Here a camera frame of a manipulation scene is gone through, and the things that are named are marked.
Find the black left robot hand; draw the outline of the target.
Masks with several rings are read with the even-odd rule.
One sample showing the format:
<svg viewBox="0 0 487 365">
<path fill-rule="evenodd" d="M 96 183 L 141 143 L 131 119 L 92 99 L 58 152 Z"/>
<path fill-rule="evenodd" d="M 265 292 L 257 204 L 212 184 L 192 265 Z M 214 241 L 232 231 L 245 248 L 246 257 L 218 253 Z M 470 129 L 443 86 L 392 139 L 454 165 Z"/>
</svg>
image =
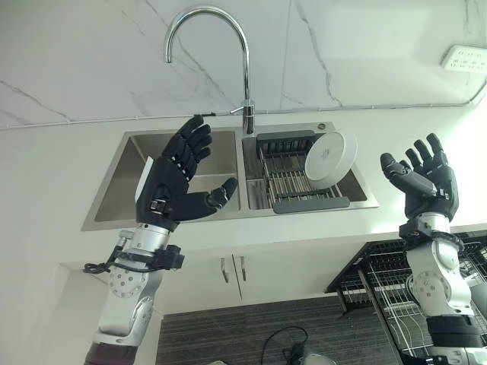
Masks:
<svg viewBox="0 0 487 365">
<path fill-rule="evenodd" d="M 232 198 L 237 179 L 231 177 L 210 192 L 188 192 L 199 163 L 207 158 L 211 127 L 195 115 L 170 138 L 161 155 L 147 159 L 135 194 L 135 220 L 139 224 L 175 231 L 182 221 L 217 213 Z"/>
</svg>

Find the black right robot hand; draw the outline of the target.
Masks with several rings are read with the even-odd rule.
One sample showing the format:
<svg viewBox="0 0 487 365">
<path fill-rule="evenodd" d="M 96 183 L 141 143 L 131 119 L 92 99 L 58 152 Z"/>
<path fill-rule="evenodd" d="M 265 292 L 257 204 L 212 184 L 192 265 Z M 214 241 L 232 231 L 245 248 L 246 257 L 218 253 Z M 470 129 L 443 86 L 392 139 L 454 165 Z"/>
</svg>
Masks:
<svg viewBox="0 0 487 365">
<path fill-rule="evenodd" d="M 438 136 L 416 140 L 406 156 L 401 161 L 389 153 L 380 156 L 386 179 L 405 194 L 405 216 L 436 213 L 452 221 L 459 207 L 457 181 Z"/>
</svg>

